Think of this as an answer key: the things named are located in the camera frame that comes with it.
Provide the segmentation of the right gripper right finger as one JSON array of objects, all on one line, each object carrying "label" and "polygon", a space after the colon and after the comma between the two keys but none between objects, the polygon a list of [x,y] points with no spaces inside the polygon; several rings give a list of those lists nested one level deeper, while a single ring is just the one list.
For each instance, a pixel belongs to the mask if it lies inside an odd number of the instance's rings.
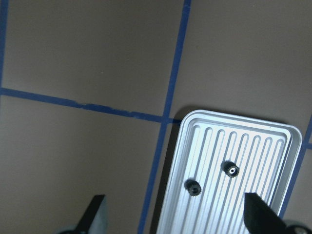
[{"label": "right gripper right finger", "polygon": [[244,224],[250,234],[284,234],[286,224],[257,193],[245,193]]}]

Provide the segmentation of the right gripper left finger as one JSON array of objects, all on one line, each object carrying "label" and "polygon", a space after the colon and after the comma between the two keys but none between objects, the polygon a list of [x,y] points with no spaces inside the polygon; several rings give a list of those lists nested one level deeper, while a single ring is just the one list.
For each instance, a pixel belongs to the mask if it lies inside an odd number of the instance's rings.
[{"label": "right gripper left finger", "polygon": [[75,234],[106,234],[108,209],[105,195],[95,195],[74,229]]}]

